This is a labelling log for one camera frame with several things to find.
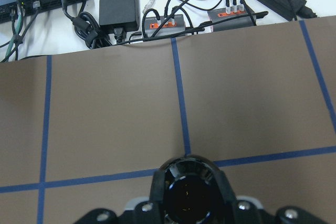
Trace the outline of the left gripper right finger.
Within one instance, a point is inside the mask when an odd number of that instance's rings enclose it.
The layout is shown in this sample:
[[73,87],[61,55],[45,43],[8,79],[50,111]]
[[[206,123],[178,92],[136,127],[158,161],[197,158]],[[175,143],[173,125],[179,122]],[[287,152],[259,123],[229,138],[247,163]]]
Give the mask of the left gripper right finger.
[[210,223],[234,223],[233,203],[236,195],[225,175],[219,168],[212,167]]

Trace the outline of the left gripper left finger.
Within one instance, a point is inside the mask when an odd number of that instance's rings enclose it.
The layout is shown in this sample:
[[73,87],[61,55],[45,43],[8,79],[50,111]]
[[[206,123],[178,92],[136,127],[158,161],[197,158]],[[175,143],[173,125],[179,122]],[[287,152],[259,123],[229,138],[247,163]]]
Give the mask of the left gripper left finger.
[[153,223],[167,223],[167,199],[166,199],[165,171],[158,169],[154,172],[151,182],[149,203],[152,206],[150,215]]

